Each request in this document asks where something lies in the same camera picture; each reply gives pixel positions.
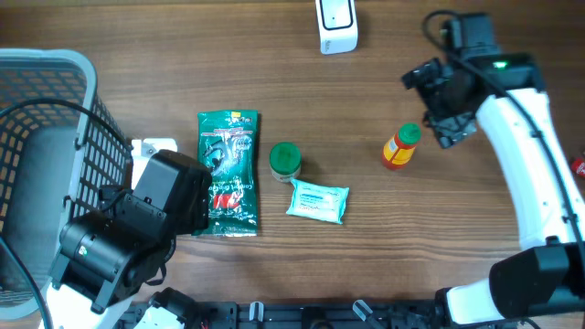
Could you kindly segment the red sauce bottle green cap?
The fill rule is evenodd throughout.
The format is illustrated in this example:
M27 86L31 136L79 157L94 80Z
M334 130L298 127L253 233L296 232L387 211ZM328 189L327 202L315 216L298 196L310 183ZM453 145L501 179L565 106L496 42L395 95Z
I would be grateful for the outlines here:
M417 123L403 124L383 146L384 166L390 170L398 170L405 166L412 158L420 138L421 131Z

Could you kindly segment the green glove package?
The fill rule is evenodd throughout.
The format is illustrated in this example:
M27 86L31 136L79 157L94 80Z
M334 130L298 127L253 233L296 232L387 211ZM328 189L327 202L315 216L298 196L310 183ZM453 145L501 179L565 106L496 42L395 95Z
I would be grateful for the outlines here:
M259 226L259 114L254 110L206 111L197 118L197 160L209 169L212 183L208 190L208 227L194 234L254 237Z

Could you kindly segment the teal wet wipes pack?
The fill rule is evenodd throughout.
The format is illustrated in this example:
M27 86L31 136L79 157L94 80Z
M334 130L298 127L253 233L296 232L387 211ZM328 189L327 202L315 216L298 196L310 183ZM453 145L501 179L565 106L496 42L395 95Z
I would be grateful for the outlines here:
M348 187L319 186L292 179L292 201L286 214L337 225L343 224Z

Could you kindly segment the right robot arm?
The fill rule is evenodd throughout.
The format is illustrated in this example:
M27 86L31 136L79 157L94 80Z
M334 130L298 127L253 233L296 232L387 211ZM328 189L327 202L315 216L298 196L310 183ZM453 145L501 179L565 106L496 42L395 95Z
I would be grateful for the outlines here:
M495 150L516 212L520 251L485 279L439 290L433 323L474 328L584 308L584 200L552 123L539 68L505 53L485 13L444 12L441 52L403 76L426 106L423 123L442 148L482 130Z

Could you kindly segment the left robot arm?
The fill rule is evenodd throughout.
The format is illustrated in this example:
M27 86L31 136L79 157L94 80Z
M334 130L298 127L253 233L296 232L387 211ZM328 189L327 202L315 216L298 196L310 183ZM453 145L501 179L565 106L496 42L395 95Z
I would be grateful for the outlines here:
M133 188L104 185L99 206L59 233L49 271L49 328L113 328L143 285L164 282L176 239L207 228L210 170L169 150Z

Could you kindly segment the green lid spice jar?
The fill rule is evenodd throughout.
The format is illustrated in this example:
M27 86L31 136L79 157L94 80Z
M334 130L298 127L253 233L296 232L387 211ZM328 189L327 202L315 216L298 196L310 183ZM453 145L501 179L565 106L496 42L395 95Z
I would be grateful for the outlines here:
M277 143L271 149L269 163L273 177L279 182L289 183L301 173L302 154L294 143Z

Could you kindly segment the red instant coffee stick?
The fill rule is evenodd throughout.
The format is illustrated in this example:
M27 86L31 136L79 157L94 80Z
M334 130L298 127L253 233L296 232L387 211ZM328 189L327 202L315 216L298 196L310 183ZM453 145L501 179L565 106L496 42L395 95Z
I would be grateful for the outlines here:
M573 157L569 160L570 170L577 176L585 177L585 161L581 157Z

